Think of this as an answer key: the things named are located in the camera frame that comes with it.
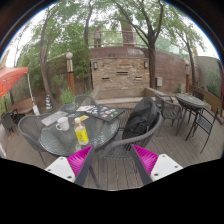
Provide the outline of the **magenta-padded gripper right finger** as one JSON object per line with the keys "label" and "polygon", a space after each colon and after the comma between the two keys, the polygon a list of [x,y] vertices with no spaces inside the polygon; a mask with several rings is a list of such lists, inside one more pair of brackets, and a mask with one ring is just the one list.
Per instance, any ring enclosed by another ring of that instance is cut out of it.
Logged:
{"label": "magenta-padded gripper right finger", "polygon": [[156,155],[137,145],[131,146],[130,154],[144,185],[182,169],[182,166],[167,154]]}

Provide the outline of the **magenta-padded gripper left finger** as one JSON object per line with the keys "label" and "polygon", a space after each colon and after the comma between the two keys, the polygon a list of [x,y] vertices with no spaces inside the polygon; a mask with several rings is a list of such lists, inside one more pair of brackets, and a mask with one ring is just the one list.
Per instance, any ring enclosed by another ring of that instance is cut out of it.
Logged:
{"label": "magenta-padded gripper left finger", "polygon": [[95,148],[90,145],[69,157],[59,157],[46,168],[46,171],[83,186],[94,154]]}

